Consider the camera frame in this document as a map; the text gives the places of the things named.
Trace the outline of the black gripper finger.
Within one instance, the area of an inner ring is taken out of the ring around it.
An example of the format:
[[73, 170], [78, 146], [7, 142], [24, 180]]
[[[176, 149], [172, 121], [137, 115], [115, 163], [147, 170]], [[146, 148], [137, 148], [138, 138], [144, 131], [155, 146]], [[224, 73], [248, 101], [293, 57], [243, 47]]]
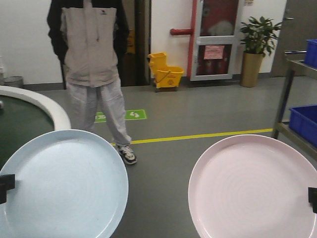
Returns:
[[308, 200], [312, 207], [313, 212], [317, 213], [317, 188], [309, 187], [308, 188]]
[[15, 174], [0, 176], [0, 204], [7, 201], [7, 191], [15, 189]]

